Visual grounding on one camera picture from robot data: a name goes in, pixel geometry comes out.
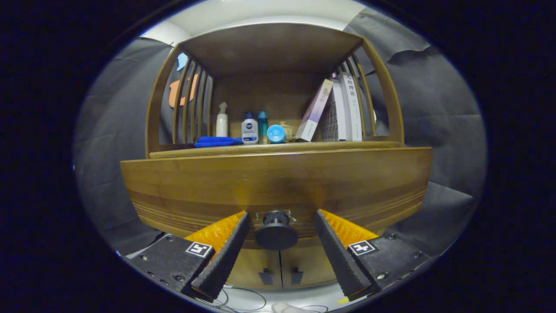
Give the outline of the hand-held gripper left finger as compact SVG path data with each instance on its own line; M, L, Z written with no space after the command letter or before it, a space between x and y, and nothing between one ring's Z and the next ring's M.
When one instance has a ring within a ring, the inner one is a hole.
M163 232L124 260L167 289L209 303L217 299L249 233L249 213L205 218L147 212L146 218Z

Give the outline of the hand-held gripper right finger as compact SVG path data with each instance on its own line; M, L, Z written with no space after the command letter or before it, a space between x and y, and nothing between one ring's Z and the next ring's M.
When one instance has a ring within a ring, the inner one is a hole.
M395 233L379 236L325 210L316 211L314 229L349 301L389 289L433 259Z

